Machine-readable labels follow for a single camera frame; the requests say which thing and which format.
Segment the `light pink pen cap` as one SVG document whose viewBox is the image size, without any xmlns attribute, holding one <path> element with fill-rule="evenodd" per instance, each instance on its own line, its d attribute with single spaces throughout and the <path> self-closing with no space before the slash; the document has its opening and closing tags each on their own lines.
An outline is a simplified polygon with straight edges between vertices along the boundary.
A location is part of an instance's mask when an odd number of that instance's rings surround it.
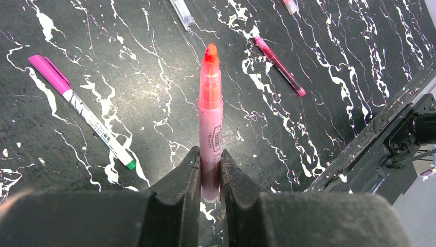
<svg viewBox="0 0 436 247">
<path fill-rule="evenodd" d="M 283 0 L 290 15 L 293 15 L 299 11 L 299 7 L 295 0 Z"/>
</svg>

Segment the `white marker pen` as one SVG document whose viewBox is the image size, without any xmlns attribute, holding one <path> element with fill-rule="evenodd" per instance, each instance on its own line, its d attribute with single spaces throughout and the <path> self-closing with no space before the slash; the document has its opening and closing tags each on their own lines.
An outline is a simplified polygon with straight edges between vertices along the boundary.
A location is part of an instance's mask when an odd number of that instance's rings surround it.
<svg viewBox="0 0 436 247">
<path fill-rule="evenodd" d="M 28 58 L 31 65 L 60 93 L 63 98 L 75 109 L 86 123 L 98 134 L 108 148 L 114 153 L 122 164 L 129 170 L 136 168 L 136 162 L 126 149 L 116 140 L 115 136 L 89 109 L 89 107 L 71 89 L 70 82 L 52 61 L 41 55 Z"/>
</svg>

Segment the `dark pink pen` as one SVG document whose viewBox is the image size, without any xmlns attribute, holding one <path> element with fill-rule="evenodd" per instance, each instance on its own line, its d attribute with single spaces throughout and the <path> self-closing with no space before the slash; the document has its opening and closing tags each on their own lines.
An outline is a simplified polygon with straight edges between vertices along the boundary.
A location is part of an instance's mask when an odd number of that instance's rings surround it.
<svg viewBox="0 0 436 247">
<path fill-rule="evenodd" d="M 291 87 L 297 92 L 300 97 L 306 94 L 305 89 L 296 80 L 294 75 L 286 68 L 286 66 L 278 59 L 276 54 L 271 50 L 271 48 L 266 44 L 266 42 L 260 37 L 254 37 L 256 45 L 262 51 L 262 53 L 267 57 L 267 59 L 278 69 L 286 81 L 291 85 Z"/>
</svg>

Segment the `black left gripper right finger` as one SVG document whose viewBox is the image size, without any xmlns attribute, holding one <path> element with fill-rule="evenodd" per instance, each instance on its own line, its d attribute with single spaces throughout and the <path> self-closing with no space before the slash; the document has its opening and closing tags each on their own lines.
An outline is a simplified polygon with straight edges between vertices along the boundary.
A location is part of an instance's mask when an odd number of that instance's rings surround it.
<svg viewBox="0 0 436 247">
<path fill-rule="evenodd" d="M 267 191 L 221 156 L 225 246 L 411 246 L 396 212 L 368 193 Z"/>
</svg>

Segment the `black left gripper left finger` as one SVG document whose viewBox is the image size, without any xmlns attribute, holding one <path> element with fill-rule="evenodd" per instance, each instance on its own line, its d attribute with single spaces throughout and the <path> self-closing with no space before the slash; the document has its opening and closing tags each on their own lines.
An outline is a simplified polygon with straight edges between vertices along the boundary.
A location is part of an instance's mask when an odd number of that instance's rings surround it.
<svg viewBox="0 0 436 247">
<path fill-rule="evenodd" d="M 199 148 L 150 188 L 30 193 L 1 217 L 1 246 L 197 246 Z"/>
</svg>

